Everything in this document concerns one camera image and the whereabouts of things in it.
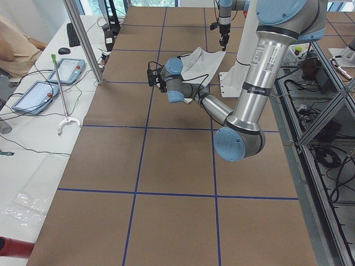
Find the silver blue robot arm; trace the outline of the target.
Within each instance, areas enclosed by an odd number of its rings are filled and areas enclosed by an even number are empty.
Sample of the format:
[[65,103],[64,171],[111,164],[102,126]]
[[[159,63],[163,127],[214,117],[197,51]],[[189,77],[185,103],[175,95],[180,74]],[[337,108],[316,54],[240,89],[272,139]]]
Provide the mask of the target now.
[[187,83],[180,58],[170,58],[159,69],[148,69],[150,85],[160,84],[171,103],[186,98],[196,101],[221,124],[214,136],[214,149],[226,161],[240,161],[259,153],[265,134],[259,119],[271,94],[288,47],[321,39],[326,30],[326,1],[258,1],[258,42],[234,109],[208,92],[202,83]]
[[217,1],[219,8],[219,32],[221,34],[219,43],[222,47],[222,51],[226,50],[226,46],[229,42],[232,11],[247,11],[250,1],[248,0],[220,0]]

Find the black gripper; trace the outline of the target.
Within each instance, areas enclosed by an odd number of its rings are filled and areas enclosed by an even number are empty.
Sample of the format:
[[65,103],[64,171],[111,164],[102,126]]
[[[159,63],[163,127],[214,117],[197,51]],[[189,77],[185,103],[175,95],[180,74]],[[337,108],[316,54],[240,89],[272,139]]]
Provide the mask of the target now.
[[230,27],[231,24],[220,24],[219,25],[219,32],[221,34],[219,43],[222,50],[226,50],[227,44],[230,38]]
[[162,79],[160,74],[156,75],[155,84],[159,87],[161,93],[167,92],[166,82]]

